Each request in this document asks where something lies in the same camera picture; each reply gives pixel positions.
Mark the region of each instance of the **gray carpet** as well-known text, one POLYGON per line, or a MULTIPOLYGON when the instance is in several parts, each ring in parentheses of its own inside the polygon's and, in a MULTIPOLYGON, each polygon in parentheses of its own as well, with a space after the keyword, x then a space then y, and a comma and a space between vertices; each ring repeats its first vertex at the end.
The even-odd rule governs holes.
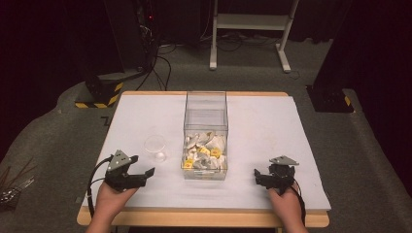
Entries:
MULTIPOLYGON (((235 48, 220 43, 226 50, 235 48)), ((309 144, 319 167, 332 210, 327 228, 310 232, 412 232, 412 201, 373 136, 357 95, 345 89, 356 112, 316 113, 306 93, 326 56, 330 43, 288 42, 292 72, 283 73, 273 44, 243 45, 236 51, 218 50, 218 69, 209 70, 209 50, 179 46, 159 53, 172 66, 169 90, 285 91, 293 96, 309 144)), ((165 81, 167 64, 159 59, 155 70, 165 81)), ((128 81, 121 91, 133 90, 142 78, 128 81)), ((87 179, 96 163, 116 106, 76 109, 74 101, 83 83, 61 94, 55 109, 34 119, 18 135, 0 165, 11 166, 9 178, 33 157, 34 170, 16 183, 35 176, 20 195, 14 211, 0 213, 0 232, 84 232, 76 222, 87 179)), ((159 90, 151 74, 141 90, 159 90)), ((128 227, 120 228, 127 232, 128 227)), ((259 232, 255 229, 133 229, 136 232, 259 232)))

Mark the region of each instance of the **yellow object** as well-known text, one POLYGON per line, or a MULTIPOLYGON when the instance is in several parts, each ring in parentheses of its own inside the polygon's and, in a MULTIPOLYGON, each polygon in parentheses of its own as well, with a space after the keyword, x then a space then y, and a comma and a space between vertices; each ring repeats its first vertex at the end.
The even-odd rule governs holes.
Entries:
POLYGON ((219 158, 222 155, 222 151, 219 148, 212 148, 210 150, 210 155, 219 158))
POLYGON ((199 149, 197 149, 197 151, 210 156, 210 151, 207 150, 207 148, 199 148, 199 149))
POLYGON ((185 164, 183 165, 183 168, 192 168, 193 167, 193 159, 186 159, 185 164))

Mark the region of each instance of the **wooden table edge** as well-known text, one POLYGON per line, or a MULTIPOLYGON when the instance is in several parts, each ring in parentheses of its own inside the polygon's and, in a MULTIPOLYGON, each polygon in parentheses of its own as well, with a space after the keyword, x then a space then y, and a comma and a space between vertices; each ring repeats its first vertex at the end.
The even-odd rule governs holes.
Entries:
MULTIPOLYGON (((132 91, 127 90, 122 95, 186 95, 187 91, 132 91)), ((269 91, 227 91, 229 96, 289 96, 286 92, 269 92, 269 91)))
MULTIPOLYGON (((81 206, 77 217, 80 225, 89 225, 88 207, 81 206)), ((112 222, 128 226, 185 226, 185 227, 282 227, 282 222, 271 210, 238 209, 180 209, 180 208, 125 208, 112 222)), ((326 211, 307 211, 306 227, 327 227, 326 211)))

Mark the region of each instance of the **hazard stripe tape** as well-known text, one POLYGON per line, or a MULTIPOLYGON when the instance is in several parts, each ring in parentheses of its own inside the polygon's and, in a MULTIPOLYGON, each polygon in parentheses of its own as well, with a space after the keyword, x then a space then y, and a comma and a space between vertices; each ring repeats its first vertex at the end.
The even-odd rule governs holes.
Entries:
POLYGON ((123 83, 119 83, 116 85, 114 90, 114 96, 109 100, 109 103, 96 103, 96 102, 75 102, 75 105, 79 109, 90 109, 90 108, 97 108, 97 109, 106 109, 112 107, 119 98, 120 90, 123 87, 123 83))

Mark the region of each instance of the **hand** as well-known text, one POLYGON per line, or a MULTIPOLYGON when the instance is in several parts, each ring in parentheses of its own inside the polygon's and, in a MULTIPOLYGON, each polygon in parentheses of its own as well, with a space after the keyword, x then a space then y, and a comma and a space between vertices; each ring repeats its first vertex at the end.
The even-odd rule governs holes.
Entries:
POLYGON ((110 225, 113 219, 120 213, 126 202, 133 196, 137 189, 138 188, 130 188, 124 192, 117 192, 103 182, 97 193, 94 216, 86 232, 110 232, 110 225))
POLYGON ((288 233, 308 232, 302 222, 299 200, 291 188, 288 188, 282 196, 274 188, 269 188, 268 193, 273 211, 284 223, 288 233))

